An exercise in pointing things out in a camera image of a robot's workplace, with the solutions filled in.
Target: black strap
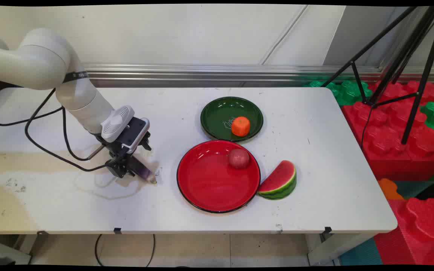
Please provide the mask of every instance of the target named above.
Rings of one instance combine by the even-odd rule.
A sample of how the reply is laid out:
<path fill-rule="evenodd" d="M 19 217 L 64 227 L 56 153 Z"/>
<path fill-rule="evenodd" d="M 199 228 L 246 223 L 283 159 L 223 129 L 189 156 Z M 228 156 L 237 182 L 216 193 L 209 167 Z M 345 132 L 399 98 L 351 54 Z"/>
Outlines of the black strap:
<path fill-rule="evenodd" d="M 88 78 L 87 72 L 85 72 L 85 71 L 83 71 L 83 72 L 70 72 L 70 73 L 67 73 L 67 75 L 65 75 L 65 79 L 63 80 L 63 83 L 70 82 L 73 80 L 83 79 L 83 78 Z"/>
<path fill-rule="evenodd" d="M 330 233 L 331 232 L 331 227 L 324 227 L 324 231 L 322 232 L 322 234 L 324 233 Z"/>

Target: watermelon slice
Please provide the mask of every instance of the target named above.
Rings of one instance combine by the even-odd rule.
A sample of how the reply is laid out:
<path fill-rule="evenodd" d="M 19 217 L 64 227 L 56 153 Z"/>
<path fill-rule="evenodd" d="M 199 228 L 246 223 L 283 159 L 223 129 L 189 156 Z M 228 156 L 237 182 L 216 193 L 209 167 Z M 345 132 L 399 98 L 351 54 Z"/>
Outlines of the watermelon slice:
<path fill-rule="evenodd" d="M 266 199 L 282 199 L 291 194 L 296 183 L 296 167 L 284 160 L 260 185 L 257 194 Z"/>

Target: black tripod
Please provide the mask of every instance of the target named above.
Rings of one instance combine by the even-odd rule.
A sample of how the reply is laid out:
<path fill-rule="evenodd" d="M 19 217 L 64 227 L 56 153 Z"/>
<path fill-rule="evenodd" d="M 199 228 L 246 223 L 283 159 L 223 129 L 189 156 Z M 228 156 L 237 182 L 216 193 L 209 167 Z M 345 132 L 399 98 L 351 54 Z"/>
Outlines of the black tripod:
<path fill-rule="evenodd" d="M 379 33 L 378 36 L 376 36 L 370 43 L 368 43 L 362 50 L 360 50 L 355 56 L 353 56 L 343 67 L 341 67 L 331 78 L 329 78 L 324 84 L 321 85 L 321 87 L 326 87 L 330 82 L 332 82 L 334 79 L 336 79 L 339 74 L 341 74 L 345 69 L 347 69 L 349 66 L 353 68 L 353 72 L 356 77 L 356 82 L 359 87 L 359 91 L 361 93 L 361 98 L 364 104 L 367 104 L 371 107 L 371 110 L 373 108 L 377 108 L 380 105 L 393 103 L 397 101 L 401 101 L 404 99 L 415 97 L 415 101 L 413 103 L 413 107 L 411 108 L 410 117 L 408 118 L 408 123 L 406 124 L 405 132 L 403 134 L 403 139 L 401 140 L 401 144 L 405 145 L 408 141 L 408 137 L 410 135 L 411 127 L 413 125 L 413 122 L 416 117 L 416 113 L 418 111 L 418 106 L 420 105 L 420 100 L 422 99 L 423 92 L 425 89 L 426 81 L 428 80 L 429 72 L 431 71 L 431 67 L 433 65 L 434 61 L 434 40 L 433 44 L 431 46 L 431 49 L 429 51 L 428 59 L 426 61 L 425 69 L 422 74 L 422 78 L 420 81 L 420 86 L 418 87 L 418 91 L 412 94 L 408 94 L 402 97 L 398 97 L 395 99 L 390 99 L 381 103 L 378 103 L 377 101 L 383 94 L 384 90 L 386 89 L 386 86 L 388 83 L 392 80 L 393 84 L 396 83 L 398 78 L 400 77 L 401 73 L 403 72 L 404 68 L 406 67 L 406 64 L 410 60 L 411 56 L 415 52 L 415 50 L 420 45 L 421 41 L 424 39 L 424 37 L 427 35 L 431 27 L 434 25 L 434 6 L 428 7 L 423 17 L 420 19 L 420 22 L 418 22 L 417 26 L 411 33 L 410 37 L 406 40 L 405 44 L 403 45 L 403 48 L 399 51 L 398 55 L 396 56 L 396 59 L 391 64 L 390 68 L 386 72 L 386 74 L 383 76 L 381 83 L 377 87 L 374 94 L 369 98 L 369 100 L 365 97 L 365 92 L 363 90 L 363 86 L 361 85 L 361 80 L 359 78 L 358 70 L 356 68 L 355 61 L 362 56 L 369 48 L 371 48 L 377 41 L 379 41 L 384 35 L 386 35 L 391 29 L 393 29 L 397 24 L 399 24 L 408 14 L 410 14 L 413 10 L 415 10 L 416 7 L 409 7 L 403 14 L 400 15 L 400 17 L 396 18 L 388 27 L 386 27 L 381 33 Z"/>

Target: watermelon rind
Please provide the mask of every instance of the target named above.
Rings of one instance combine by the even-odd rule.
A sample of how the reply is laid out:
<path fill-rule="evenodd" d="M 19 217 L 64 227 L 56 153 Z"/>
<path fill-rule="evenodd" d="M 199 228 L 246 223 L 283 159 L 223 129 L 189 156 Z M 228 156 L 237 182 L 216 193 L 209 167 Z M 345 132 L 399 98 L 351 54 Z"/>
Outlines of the watermelon rind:
<path fill-rule="evenodd" d="M 294 168 L 294 174 L 292 175 L 291 179 L 282 187 L 270 191 L 257 192 L 257 194 L 266 199 L 282 199 L 291 194 L 291 192 L 294 190 L 297 183 L 296 179 L 297 173 L 296 168 Z"/>

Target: floor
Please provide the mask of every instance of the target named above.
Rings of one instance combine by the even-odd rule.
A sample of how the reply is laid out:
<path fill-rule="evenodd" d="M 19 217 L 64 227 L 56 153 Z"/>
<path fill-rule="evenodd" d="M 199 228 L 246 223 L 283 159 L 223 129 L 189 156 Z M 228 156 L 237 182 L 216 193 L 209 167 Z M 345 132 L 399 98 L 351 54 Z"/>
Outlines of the floor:
<path fill-rule="evenodd" d="M 98 235 L 38 236 L 31 264 L 98 265 Z M 102 235 L 98 257 L 108 266 L 146 266 L 151 234 Z M 156 234 L 153 267 L 308 266 L 301 234 Z"/>

